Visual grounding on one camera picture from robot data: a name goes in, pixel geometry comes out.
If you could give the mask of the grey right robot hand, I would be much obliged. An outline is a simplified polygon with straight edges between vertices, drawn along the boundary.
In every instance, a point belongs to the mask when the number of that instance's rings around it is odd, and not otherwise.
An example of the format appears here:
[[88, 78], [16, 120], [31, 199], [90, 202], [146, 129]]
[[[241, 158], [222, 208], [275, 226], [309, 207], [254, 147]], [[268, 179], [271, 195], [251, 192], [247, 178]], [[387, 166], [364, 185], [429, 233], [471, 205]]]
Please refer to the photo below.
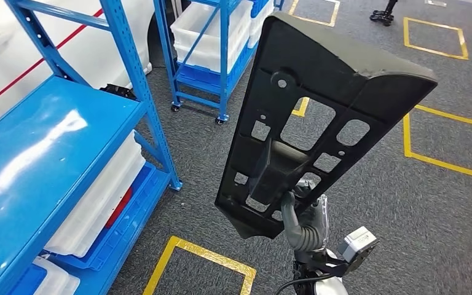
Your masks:
[[303, 212], [297, 214], [297, 197], [306, 197], [315, 188], [311, 179], [300, 179], [294, 189], [285, 192], [281, 198], [281, 216], [285, 235], [294, 251], [322, 251], [329, 236], [327, 197], [322, 194]]

